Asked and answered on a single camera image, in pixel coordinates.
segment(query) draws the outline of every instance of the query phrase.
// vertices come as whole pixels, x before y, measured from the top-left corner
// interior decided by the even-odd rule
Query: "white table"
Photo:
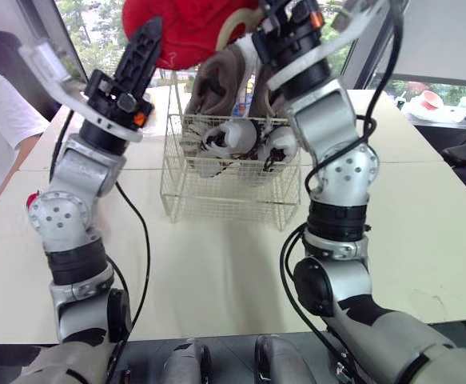
[[[121,184],[149,225],[153,265],[132,339],[304,331],[285,297],[278,257],[305,220],[308,200],[284,233],[260,223],[171,224],[158,196],[160,170],[125,170]],[[0,198],[0,343],[56,342],[50,272],[26,216],[26,196],[45,171],[20,171]],[[368,223],[374,297],[424,322],[466,319],[466,188],[442,162],[384,164],[372,186]],[[116,190],[98,209],[107,252],[141,292],[141,226]],[[301,246],[292,262],[303,255]]]
[[[350,90],[349,96],[356,113],[365,114],[372,97],[372,90]],[[58,133],[66,119],[67,108],[62,107],[59,113],[42,135],[39,143],[23,162],[20,170],[49,170],[51,154]],[[74,118],[69,132],[78,132],[82,117]],[[370,145],[380,156],[381,162],[439,162],[442,158],[410,124],[403,114],[382,94],[373,117],[377,120],[376,133],[370,138]],[[361,132],[362,122],[357,127]],[[145,137],[140,143],[131,143],[125,152],[128,162],[125,170],[157,170],[161,169],[163,159],[163,136]],[[302,154],[302,164],[311,164],[308,154]]]

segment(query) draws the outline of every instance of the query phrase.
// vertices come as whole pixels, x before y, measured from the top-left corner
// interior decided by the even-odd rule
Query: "wire basket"
[[[185,116],[193,122],[217,126],[231,117]],[[256,119],[265,124],[265,119]],[[284,119],[272,122],[286,123]],[[222,170],[203,178],[198,166],[215,166],[216,159],[197,157],[184,150],[184,130],[180,114],[169,114],[161,175],[161,200],[172,222],[181,218],[215,218],[271,222],[283,230],[300,205],[300,152],[289,163],[253,160],[220,160]]]

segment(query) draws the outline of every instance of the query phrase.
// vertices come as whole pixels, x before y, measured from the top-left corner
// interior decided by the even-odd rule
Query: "window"
[[[375,89],[379,82],[380,76],[376,76],[368,88]],[[417,98],[426,90],[438,94],[444,106],[436,110],[426,110],[420,107]],[[458,123],[462,122],[466,116],[466,86],[393,79],[385,87],[385,92],[395,100],[395,103],[396,99],[404,101],[401,110],[408,118],[418,118],[429,122]]]
[[[127,39],[122,30],[122,0],[56,0],[87,75],[99,68],[112,75]]]

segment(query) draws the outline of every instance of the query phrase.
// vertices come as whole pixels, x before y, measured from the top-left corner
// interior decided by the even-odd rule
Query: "red stuffed toy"
[[[258,0],[126,0],[122,23],[131,38],[138,27],[160,15],[163,24],[157,67],[180,70],[211,56],[223,25],[235,16],[244,17],[246,10],[254,14],[257,7]],[[236,24],[228,42],[245,33],[247,23]]]

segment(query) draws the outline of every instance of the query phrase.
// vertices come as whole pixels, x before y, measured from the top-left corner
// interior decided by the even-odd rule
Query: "silver metal joint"
[[[357,242],[336,242],[326,238],[320,238],[311,234],[308,230],[304,232],[305,241],[325,252],[322,257],[332,260],[366,260],[368,258],[368,238],[364,236]]]

